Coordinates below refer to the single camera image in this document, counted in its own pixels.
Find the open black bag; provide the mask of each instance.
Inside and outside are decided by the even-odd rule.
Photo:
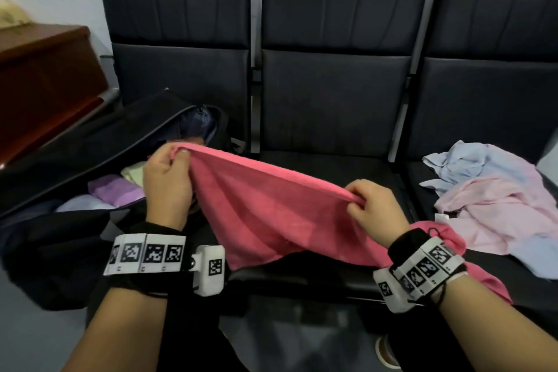
[[[0,223],[28,206],[87,193],[87,182],[146,160],[142,142],[196,106],[171,91],[126,106],[69,131],[0,171]],[[206,145],[230,150],[228,115],[207,106],[216,131]],[[145,218],[145,199],[114,210],[54,212],[0,228],[10,280],[46,310],[83,308],[102,274],[112,243],[101,233],[114,221]],[[204,223],[199,212],[187,229]]]

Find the pink fabric edge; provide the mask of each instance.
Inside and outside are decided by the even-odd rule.
[[[228,160],[229,162],[233,162],[241,167],[254,169],[256,171],[262,172],[267,175],[274,175],[278,178],[284,179],[294,184],[305,185],[307,187],[310,187],[314,190],[320,191],[325,194],[330,194],[329,192],[334,192],[336,193],[336,195],[342,197],[345,201],[349,203],[356,203],[360,206],[364,206],[364,200],[362,200],[356,194],[353,194],[350,191],[345,190],[344,188],[335,185],[333,183],[330,183],[328,181],[311,177],[297,171],[292,171],[287,168],[281,168],[272,165],[270,163],[263,163],[260,162],[259,160],[244,158],[234,153],[229,153],[223,150],[211,149],[209,147],[200,146],[194,143],[180,143],[180,145],[178,145],[174,150],[172,150],[171,160],[175,158],[176,152],[181,148],[197,151],[199,153],[204,153],[211,156],[216,156],[221,159]]]

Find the chair backrest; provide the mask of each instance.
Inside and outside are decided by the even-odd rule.
[[[122,101],[169,88],[249,140],[251,0],[103,0]]]
[[[402,157],[464,140],[537,162],[558,126],[558,0],[435,0],[424,47]]]
[[[385,158],[425,0],[263,0],[262,149]]]

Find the wooden cabinet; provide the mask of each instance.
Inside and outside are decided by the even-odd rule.
[[[0,165],[91,112],[106,89],[86,26],[28,24],[0,30]]]

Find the person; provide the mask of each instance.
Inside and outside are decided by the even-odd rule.
[[[181,150],[172,162],[176,144],[163,145],[144,166],[147,216],[135,232],[180,231],[186,224],[190,158]],[[364,208],[350,204],[348,213],[378,244],[389,248],[411,228],[389,189],[365,179],[347,189],[366,201]],[[205,301],[191,290],[177,294],[151,297],[110,288],[62,371],[246,371],[218,329],[218,312],[204,310]],[[377,350],[391,368],[558,370],[558,342],[468,275],[447,284],[439,308],[417,306],[394,318],[393,330]]]

